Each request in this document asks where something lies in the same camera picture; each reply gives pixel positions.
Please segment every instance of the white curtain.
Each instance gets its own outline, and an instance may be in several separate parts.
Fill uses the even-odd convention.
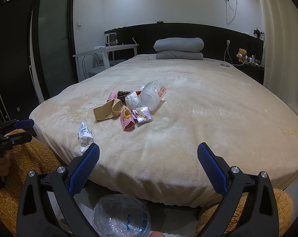
[[[264,86],[298,116],[298,10],[291,0],[260,0],[265,21]]]

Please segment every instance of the finger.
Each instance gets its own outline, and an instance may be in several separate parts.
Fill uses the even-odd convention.
[[[0,171],[0,176],[7,176],[9,174],[10,169],[8,168],[5,171]]]
[[[10,167],[10,160],[6,160],[4,164],[0,164],[0,171],[5,171]]]
[[[9,151],[6,151],[4,156],[0,158],[0,164],[5,164],[8,160],[10,160],[10,153]]]
[[[152,232],[149,237],[165,237],[161,232]]]

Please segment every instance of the clear plastic bottle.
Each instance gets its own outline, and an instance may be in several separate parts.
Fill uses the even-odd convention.
[[[101,237],[149,237],[151,230],[144,204],[123,194],[101,197],[94,208],[93,223]]]
[[[153,110],[166,93],[166,88],[158,80],[145,85],[139,95],[139,105]]]

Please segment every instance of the teddy bear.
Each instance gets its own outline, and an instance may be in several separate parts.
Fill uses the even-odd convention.
[[[237,54],[237,58],[239,62],[246,61],[247,60],[246,50],[240,48],[239,53]]]

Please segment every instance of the beige blanket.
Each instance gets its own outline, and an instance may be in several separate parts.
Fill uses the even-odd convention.
[[[134,197],[192,207],[220,200],[197,159],[201,142],[230,166],[267,171],[274,188],[285,188],[298,177],[298,117],[265,87],[220,63],[138,55],[68,87],[30,118],[66,163],[81,155],[77,130],[87,123],[101,148],[90,179]],[[119,117],[96,122],[93,107],[112,91],[156,79],[167,93],[152,122],[129,132]]]

